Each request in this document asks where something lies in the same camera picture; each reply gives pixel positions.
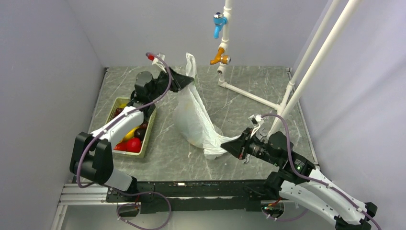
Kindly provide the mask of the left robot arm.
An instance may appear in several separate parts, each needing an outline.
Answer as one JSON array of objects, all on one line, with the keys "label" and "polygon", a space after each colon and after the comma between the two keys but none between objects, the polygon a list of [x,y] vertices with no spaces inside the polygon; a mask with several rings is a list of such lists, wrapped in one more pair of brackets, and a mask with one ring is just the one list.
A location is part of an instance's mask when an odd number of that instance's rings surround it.
[{"label": "left robot arm", "polygon": [[155,103],[168,91],[179,92],[194,82],[172,68],[161,71],[154,78],[149,71],[138,73],[135,89],[126,107],[109,123],[92,133],[79,133],[74,141],[69,170],[94,184],[119,190],[125,201],[132,201],[138,193],[137,179],[113,165],[114,147],[131,129],[147,121],[155,110]]}]

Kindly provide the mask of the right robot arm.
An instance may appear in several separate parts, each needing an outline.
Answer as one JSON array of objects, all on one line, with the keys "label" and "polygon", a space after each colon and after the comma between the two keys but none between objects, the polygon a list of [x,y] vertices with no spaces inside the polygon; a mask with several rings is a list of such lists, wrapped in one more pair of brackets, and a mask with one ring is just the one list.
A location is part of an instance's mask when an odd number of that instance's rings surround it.
[{"label": "right robot arm", "polygon": [[377,206],[361,202],[337,188],[306,157],[292,150],[293,144],[282,132],[267,142],[253,136],[246,128],[236,139],[222,143],[221,148],[239,160],[253,156],[277,166],[263,185],[249,185],[262,198],[292,200],[317,213],[337,230],[370,230]]}]

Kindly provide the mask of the white plastic bag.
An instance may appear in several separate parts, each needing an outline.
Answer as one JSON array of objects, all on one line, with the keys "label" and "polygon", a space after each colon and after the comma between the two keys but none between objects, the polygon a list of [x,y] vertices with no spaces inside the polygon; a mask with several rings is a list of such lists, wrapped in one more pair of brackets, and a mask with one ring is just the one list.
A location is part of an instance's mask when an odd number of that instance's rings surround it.
[{"label": "white plastic bag", "polygon": [[193,146],[203,150],[206,159],[214,160],[226,153],[221,144],[237,137],[223,136],[215,126],[196,89],[195,81],[177,93],[178,104],[173,112],[175,127]]}]

